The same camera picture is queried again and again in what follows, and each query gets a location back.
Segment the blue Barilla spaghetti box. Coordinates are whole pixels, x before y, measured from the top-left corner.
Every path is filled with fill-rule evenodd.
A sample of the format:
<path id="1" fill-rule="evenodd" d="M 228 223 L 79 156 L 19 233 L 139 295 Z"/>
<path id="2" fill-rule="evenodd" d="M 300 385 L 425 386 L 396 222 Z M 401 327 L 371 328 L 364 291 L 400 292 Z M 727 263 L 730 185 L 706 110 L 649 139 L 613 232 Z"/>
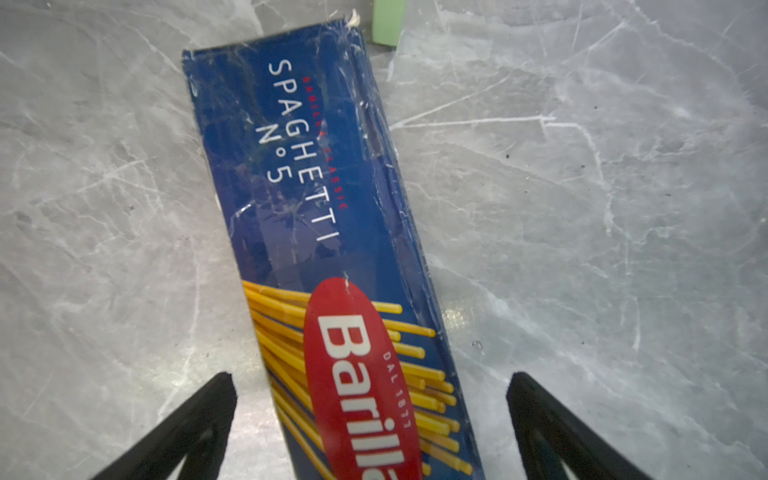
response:
<path id="1" fill-rule="evenodd" d="M 182 68 L 296 476 L 482 478 L 362 32 Z"/>

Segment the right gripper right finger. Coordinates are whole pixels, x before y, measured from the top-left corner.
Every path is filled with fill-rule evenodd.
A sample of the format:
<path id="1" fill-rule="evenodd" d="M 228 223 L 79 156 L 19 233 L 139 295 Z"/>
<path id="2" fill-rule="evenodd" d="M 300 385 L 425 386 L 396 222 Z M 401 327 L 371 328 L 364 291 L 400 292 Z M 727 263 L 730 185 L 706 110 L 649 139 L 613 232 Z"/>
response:
<path id="1" fill-rule="evenodd" d="M 506 399 L 529 479 L 650 479 L 531 375 L 514 373 Z"/>

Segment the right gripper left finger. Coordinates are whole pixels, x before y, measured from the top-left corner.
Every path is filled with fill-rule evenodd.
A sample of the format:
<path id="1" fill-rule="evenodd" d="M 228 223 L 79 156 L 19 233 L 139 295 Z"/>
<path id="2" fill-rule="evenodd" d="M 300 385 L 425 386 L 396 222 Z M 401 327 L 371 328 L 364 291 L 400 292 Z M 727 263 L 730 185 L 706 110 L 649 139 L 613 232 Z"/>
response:
<path id="1" fill-rule="evenodd" d="M 232 375 L 219 372 L 95 477 L 216 479 L 237 406 Z"/>

